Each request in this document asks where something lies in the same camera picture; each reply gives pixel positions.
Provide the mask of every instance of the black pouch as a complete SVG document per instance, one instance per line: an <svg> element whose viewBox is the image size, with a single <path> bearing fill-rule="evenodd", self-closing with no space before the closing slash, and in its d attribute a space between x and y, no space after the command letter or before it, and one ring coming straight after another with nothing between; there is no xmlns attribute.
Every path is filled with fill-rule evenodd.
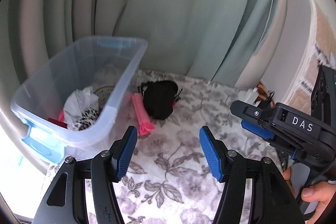
<svg viewBox="0 0 336 224"><path fill-rule="evenodd" d="M173 81L142 83L140 91L143 95L143 106L150 117L165 120L173 112L173 104L180 97L179 87Z"/></svg>

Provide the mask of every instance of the white container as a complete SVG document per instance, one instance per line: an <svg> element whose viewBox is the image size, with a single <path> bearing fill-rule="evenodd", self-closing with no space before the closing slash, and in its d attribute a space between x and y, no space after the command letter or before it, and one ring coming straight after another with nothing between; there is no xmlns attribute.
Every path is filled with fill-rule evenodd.
<svg viewBox="0 0 336 224"><path fill-rule="evenodd" d="M89 157L111 145L117 139L111 136L112 127L120 108L129 105L146 48L147 41L139 38L85 37L51 58L11 100L11 110L29 126L22 140L42 159L56 164L63 160L66 146L90 152ZM68 96L92 85L98 70L110 65L121 76L93 126L74 132L47 121L57 120Z"/></svg>

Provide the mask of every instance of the blue bin handle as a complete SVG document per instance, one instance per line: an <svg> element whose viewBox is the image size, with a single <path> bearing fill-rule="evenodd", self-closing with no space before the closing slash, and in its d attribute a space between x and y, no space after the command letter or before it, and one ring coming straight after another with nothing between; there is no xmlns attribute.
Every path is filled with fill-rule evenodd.
<svg viewBox="0 0 336 224"><path fill-rule="evenodd" d="M26 124L28 125L27 135L21 140L32 148L42 160L56 165L61 163L64 159L65 147L50 132L28 121Z"/></svg>

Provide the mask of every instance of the finger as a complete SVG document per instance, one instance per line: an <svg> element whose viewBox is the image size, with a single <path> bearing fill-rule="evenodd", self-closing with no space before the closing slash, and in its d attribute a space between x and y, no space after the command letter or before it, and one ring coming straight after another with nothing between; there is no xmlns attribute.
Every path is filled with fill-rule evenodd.
<svg viewBox="0 0 336 224"><path fill-rule="evenodd" d="M294 188L293 188L291 182L289 180L286 180L286 183L287 183L290 191L292 192L293 196L295 196L295 191L294 191Z"/></svg>
<svg viewBox="0 0 336 224"><path fill-rule="evenodd" d="M282 176L285 180L290 180L291 179L291 168L288 168L285 172L283 172Z"/></svg>
<svg viewBox="0 0 336 224"><path fill-rule="evenodd" d="M303 201L313 202L320 201L324 203L329 203L336 192L336 185L330 184L325 181L321 181L315 185L308 188L304 188L301 193L301 198Z"/></svg>
<svg viewBox="0 0 336 224"><path fill-rule="evenodd" d="M319 202L319 204L317 205L317 207L315 209L315 213L306 222L306 224L314 224L320 218L320 216L322 215L322 213L324 212L324 210L326 209L327 206L328 206L328 203Z"/></svg>

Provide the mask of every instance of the floral blanket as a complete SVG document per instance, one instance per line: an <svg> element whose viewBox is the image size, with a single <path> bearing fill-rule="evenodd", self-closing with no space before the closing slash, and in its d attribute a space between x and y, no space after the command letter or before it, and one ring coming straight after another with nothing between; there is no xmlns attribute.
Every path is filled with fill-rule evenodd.
<svg viewBox="0 0 336 224"><path fill-rule="evenodd" d="M199 130L207 125L216 139L224 141L246 158L272 158L280 169L274 148L244 130L230 112L238 90L216 82L171 73L139 71L138 82L173 80L183 88L181 100L165 121L153 121L156 130L139 136L121 182L114 184L119 207L127 224L211 224L223 183L211 175L199 143ZM125 128L138 126L135 111L124 114ZM58 166L47 172L43 194ZM86 201L90 223L97 223L90 180L86 180ZM241 223L247 223L251 181L247 180Z"/></svg>

